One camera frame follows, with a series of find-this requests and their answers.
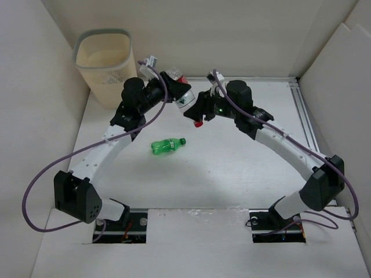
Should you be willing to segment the green plastic bottle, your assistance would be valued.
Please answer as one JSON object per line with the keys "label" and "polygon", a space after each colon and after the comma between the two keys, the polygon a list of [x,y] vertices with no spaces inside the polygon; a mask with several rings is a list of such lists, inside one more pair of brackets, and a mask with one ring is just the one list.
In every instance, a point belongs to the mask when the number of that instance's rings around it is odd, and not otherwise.
{"label": "green plastic bottle", "polygon": [[184,145],[186,145],[185,138],[169,138],[162,141],[152,142],[151,149],[154,155],[162,155],[164,153],[174,152]]}

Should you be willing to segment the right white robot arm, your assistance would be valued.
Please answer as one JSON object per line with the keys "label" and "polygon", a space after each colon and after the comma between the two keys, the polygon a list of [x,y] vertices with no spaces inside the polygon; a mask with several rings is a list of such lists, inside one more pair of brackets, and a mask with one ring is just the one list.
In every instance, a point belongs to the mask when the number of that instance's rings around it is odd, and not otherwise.
{"label": "right white robot arm", "polygon": [[280,198],[269,208],[271,226],[281,228],[289,218],[308,209],[322,211],[344,189],[344,181],[338,175],[344,171],[343,160],[305,152],[272,129],[274,117],[254,106],[251,88],[244,81],[228,82],[226,93],[227,97],[222,97],[215,86],[197,96],[189,90],[176,104],[194,125],[215,116],[233,119],[238,130],[273,150],[303,177],[305,185],[300,190]]}

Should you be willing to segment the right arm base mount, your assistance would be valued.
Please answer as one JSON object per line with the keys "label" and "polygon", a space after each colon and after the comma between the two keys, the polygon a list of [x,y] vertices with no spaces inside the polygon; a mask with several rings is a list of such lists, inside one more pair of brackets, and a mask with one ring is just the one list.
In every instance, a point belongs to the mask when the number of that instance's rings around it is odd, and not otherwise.
{"label": "right arm base mount", "polygon": [[250,208],[245,226],[253,243],[306,243],[300,214],[283,219],[272,209]]}

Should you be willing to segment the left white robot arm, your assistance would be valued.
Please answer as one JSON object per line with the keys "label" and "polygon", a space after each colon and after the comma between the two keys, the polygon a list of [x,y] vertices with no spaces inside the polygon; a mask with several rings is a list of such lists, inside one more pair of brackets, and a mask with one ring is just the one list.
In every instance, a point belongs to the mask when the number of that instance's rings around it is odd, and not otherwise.
{"label": "left white robot arm", "polygon": [[97,182],[118,154],[139,135],[146,123],[145,113],[162,101],[185,104],[181,99],[191,88],[177,68],[161,72],[162,81],[153,78],[144,83],[130,78],[123,84],[122,101],[103,136],[103,144],[70,171],[59,171],[54,177],[54,202],[62,211],[84,223],[109,220],[115,229],[129,224],[129,207],[112,198],[99,196]]}

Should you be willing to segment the clear bottle red label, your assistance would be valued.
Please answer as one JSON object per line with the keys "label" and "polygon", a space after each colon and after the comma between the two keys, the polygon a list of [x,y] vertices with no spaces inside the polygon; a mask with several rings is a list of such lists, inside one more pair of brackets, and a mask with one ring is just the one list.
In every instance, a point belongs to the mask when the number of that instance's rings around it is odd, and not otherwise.
{"label": "clear bottle red label", "polygon": [[[175,81],[190,84],[186,76],[176,67],[168,69],[165,72]],[[182,96],[181,99],[179,99],[178,101],[173,101],[176,103],[178,109],[183,115],[183,113],[187,109],[189,109],[196,102],[196,100],[197,98],[195,97],[191,88],[184,96]],[[203,125],[203,122],[193,122],[193,124],[195,127],[201,127]]]}

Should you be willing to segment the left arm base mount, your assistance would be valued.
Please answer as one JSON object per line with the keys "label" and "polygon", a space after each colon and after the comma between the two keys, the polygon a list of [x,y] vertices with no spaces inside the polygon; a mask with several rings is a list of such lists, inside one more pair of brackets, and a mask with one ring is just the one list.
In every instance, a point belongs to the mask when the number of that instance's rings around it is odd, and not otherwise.
{"label": "left arm base mount", "polygon": [[144,244],[147,239],[148,210],[134,209],[125,226],[106,220],[106,228],[101,221],[96,221],[93,243],[101,244]]}

